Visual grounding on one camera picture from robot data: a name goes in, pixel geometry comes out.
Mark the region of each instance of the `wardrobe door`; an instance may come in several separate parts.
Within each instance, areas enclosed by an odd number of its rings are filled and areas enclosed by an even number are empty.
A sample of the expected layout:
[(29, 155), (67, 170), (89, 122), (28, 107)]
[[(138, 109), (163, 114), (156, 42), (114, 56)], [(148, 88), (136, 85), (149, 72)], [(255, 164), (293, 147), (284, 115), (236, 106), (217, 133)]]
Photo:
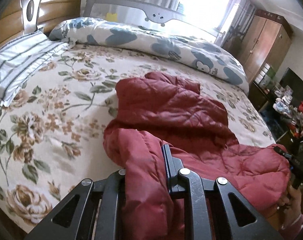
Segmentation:
[(241, 44), (240, 52), (237, 56), (238, 61), (241, 65), (244, 65), (250, 56), (250, 51), (253, 50), (253, 47), (256, 45), (256, 42), (261, 34), (262, 29), (266, 23), (266, 19), (254, 16), (253, 21), (247, 31), (246, 36)]
[(265, 26), (256, 42), (253, 50), (250, 51), (244, 70), (247, 81), (251, 83), (261, 70), (266, 58), (278, 36), (281, 25), (270, 20), (266, 20)]
[(266, 62), (273, 68), (275, 72), (277, 72), (280, 65), (282, 64), (290, 45), (291, 40), (284, 27), (281, 26), (280, 32), (266, 60)]

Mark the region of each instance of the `bed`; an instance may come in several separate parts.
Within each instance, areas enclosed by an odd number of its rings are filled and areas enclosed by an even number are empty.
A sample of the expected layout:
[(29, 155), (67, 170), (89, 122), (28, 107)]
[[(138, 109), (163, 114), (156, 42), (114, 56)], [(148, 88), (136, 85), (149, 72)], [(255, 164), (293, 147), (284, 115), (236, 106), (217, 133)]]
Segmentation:
[[(79, 17), (80, 0), (29, 4), (12, 0), (3, 12), (0, 47), (36, 26), (48, 34), (60, 22)], [(11, 104), (0, 107), (0, 208), (15, 224), (29, 232), (79, 181), (104, 179), (119, 169), (102, 146), (104, 128), (117, 115), (115, 85), (152, 71), (200, 83), (202, 95), (224, 104), (229, 128), (241, 144), (275, 142), (238, 86), (137, 49), (78, 43), (53, 54)]]

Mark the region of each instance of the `red jacket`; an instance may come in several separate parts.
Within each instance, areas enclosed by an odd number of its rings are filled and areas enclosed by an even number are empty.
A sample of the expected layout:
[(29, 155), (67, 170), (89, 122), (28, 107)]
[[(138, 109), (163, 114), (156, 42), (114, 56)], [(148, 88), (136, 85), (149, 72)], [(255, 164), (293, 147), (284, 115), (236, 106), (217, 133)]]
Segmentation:
[(261, 213), (270, 211), (289, 180), (289, 164), (273, 147), (240, 145), (222, 103), (200, 85), (163, 73), (116, 85), (118, 114), (104, 132), (104, 148), (126, 168), (126, 238), (183, 239), (183, 201), (171, 200), (161, 146), (202, 178), (227, 178)]

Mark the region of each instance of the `metal bolt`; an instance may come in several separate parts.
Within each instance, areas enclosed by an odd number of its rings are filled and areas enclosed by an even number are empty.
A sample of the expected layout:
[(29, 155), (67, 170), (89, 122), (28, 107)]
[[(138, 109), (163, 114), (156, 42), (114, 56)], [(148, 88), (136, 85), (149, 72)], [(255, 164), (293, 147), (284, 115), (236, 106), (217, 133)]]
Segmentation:
[(190, 169), (182, 168), (179, 170), (180, 174), (182, 175), (188, 175), (190, 173)]
[(228, 180), (224, 177), (219, 177), (217, 181), (220, 185), (226, 185), (228, 183)]
[(118, 173), (120, 175), (126, 175), (126, 170), (125, 169), (121, 169), (121, 170), (118, 171)]
[(81, 182), (81, 184), (83, 186), (88, 186), (88, 185), (91, 184), (91, 179), (83, 179), (82, 182)]

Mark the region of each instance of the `pillow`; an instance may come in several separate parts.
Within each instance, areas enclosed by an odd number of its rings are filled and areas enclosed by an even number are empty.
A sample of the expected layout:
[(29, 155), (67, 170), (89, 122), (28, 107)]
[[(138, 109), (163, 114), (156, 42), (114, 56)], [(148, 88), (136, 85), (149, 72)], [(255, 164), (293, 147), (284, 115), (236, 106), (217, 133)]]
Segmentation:
[(50, 41), (40, 30), (18, 37), (0, 48), (0, 106), (8, 107), (22, 84), (72, 45)]
[[(59, 23), (50, 33), (49, 39), (52, 41), (63, 40), (71, 38), (74, 41), (81, 40), (82, 37), (86, 37), (88, 32), (91, 33), (92, 29), (98, 22), (106, 22), (99, 18), (90, 17), (78, 17), (71, 20), (63, 21)], [(108, 24), (118, 25), (119, 23), (106, 22)]]

